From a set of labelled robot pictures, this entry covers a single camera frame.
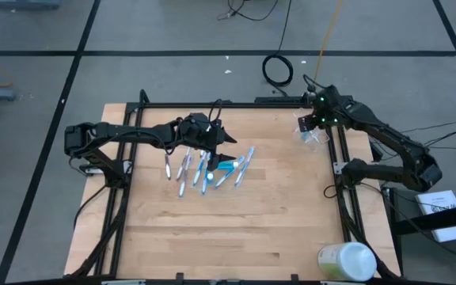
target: green label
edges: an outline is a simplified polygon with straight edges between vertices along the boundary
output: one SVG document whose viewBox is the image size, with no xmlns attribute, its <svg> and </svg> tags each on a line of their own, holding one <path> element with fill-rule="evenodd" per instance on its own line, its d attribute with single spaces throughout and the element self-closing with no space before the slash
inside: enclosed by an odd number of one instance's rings
<svg viewBox="0 0 456 285">
<path fill-rule="evenodd" d="M 346 279 L 342 271 L 339 269 L 337 264 L 320 264 L 321 270 L 329 277 L 343 280 Z"/>
</svg>

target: concrete floor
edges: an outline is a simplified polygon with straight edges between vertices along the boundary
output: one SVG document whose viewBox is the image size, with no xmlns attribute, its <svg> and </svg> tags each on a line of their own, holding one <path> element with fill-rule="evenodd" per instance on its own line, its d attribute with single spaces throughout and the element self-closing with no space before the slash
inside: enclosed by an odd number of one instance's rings
<svg viewBox="0 0 456 285">
<path fill-rule="evenodd" d="M 456 1 L 441 3 L 456 33 Z M 75 51 L 92 4 L 93 0 L 63 0 L 57 11 L 0 10 L 0 51 Z M 253 0 L 246 3 L 244 12 L 258 17 L 271 5 L 271 0 Z M 279 45 L 286 8 L 287 1 L 279 1 L 274 13 L 261 22 L 241 17 L 216 21 L 226 12 L 225 0 L 102 0 L 85 49 L 272 50 Z M 334 1 L 294 0 L 283 50 L 319 49 L 334 9 Z M 344 2 L 328 49 L 454 51 L 454 46 L 432 0 L 358 0 Z M 72 220 L 85 183 L 69 169 L 63 153 L 66 125 L 96 122 L 104 104 L 137 101 L 141 88 L 154 102 L 219 97 L 250 102 L 257 96 L 277 96 L 261 75 L 263 58 L 83 57 L 7 281 L 57 278 L 63 273 Z M 286 91 L 299 95 L 305 89 L 300 76 L 314 72 L 317 58 L 288 59 L 295 78 Z M 72 60 L 70 56 L 0 56 L 17 92 L 15 101 L 0 101 L 0 262 Z M 278 63 L 268 69 L 273 78 L 286 76 Z M 456 56 L 328 56 L 323 58 L 319 80 L 354 95 L 396 129 L 456 120 Z M 426 141 L 455 129 L 412 136 Z M 456 136 L 440 145 L 456 146 Z M 433 154 L 444 177 L 432 191 L 452 189 L 456 194 L 456 150 L 433 150 Z M 405 276 L 456 283 L 456 260 L 418 239 L 413 235 L 403 240 Z M 423 248 L 430 250 L 416 253 Z"/>
</svg>

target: plastic bottle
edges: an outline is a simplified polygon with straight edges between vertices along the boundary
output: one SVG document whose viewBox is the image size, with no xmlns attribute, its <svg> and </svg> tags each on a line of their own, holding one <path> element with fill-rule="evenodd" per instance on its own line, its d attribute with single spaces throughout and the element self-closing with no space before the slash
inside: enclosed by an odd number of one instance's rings
<svg viewBox="0 0 456 285">
<path fill-rule="evenodd" d="M 376 273 L 376 258 L 359 242 L 327 245 L 317 255 L 320 269 L 336 280 L 367 281 Z"/>
</svg>

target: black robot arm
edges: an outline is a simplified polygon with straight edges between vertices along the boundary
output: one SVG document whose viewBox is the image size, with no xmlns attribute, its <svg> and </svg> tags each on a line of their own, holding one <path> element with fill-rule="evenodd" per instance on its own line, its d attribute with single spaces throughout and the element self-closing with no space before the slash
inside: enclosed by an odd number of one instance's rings
<svg viewBox="0 0 456 285">
<path fill-rule="evenodd" d="M 354 101 L 352 96 L 339 95 L 335 86 L 310 93 L 310 103 L 313 113 L 298 119 L 301 131 L 327 126 L 365 131 L 402 158 L 402 167 L 368 165 L 357 158 L 351 160 L 343 166 L 340 175 L 341 182 L 347 186 L 372 178 L 402 183 L 409 189 L 426 192 L 443 176 L 426 146 L 380 121 L 366 105 Z"/>
<path fill-rule="evenodd" d="M 84 158 L 92 167 L 100 169 L 109 187 L 123 187 L 126 170 L 120 161 L 114 161 L 99 148 L 105 143 L 146 143 L 159 149 L 175 149 L 176 146 L 190 146 L 211 153 L 207 168 L 212 171 L 219 162 L 235 158 L 216 154 L 216 147 L 224 142 L 236 143 L 221 125 L 220 119 L 208 121 L 203 113 L 192 113 L 154 127 L 129 127 L 110 123 L 80 123 L 65 130 L 64 152 L 72 158 Z"/>
</svg>

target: wooden table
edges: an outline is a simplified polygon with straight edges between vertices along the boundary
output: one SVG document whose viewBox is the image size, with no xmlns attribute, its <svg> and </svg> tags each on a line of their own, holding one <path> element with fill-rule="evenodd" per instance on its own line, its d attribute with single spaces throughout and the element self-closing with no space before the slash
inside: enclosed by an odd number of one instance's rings
<svg viewBox="0 0 456 285">
<path fill-rule="evenodd" d="M 121 124 L 124 108 L 105 105 L 102 121 Z M 190 112 L 208 110 L 146 108 L 142 125 L 152 127 Z M 183 272 L 185 279 L 286 280 L 290 274 L 300 280 L 324 279 L 318 251 L 343 242 L 336 200 L 322 192 L 333 184 L 329 150 L 324 144 L 314 152 L 292 135 L 297 127 L 293 112 L 224 108 L 222 123 L 238 143 L 223 144 L 218 152 L 238 157 L 255 146 L 255 153 L 240 188 L 234 187 L 233 175 L 219 189 L 209 187 L 205 196 L 200 195 L 201 181 L 196 188 L 190 182 L 179 199 L 179 183 L 166 179 L 164 151 L 139 145 L 117 277 L 175 279 Z M 347 131 L 346 136 L 352 158 L 372 159 L 365 133 Z M 112 158 L 116 149 L 116 143 L 102 148 Z M 178 147 L 170 158 L 173 177 L 184 153 Z M 189 180 L 200 161 L 199 151 L 193 154 Z M 218 180 L 222 174 L 215 175 Z M 102 176 L 88 178 L 83 200 L 103 183 Z M 364 187 L 358 197 L 367 240 L 399 274 L 382 197 Z M 75 270 L 100 238 L 107 198 L 108 191 L 79 217 L 65 273 Z M 112 245 L 107 254 L 112 255 Z"/>
</svg>

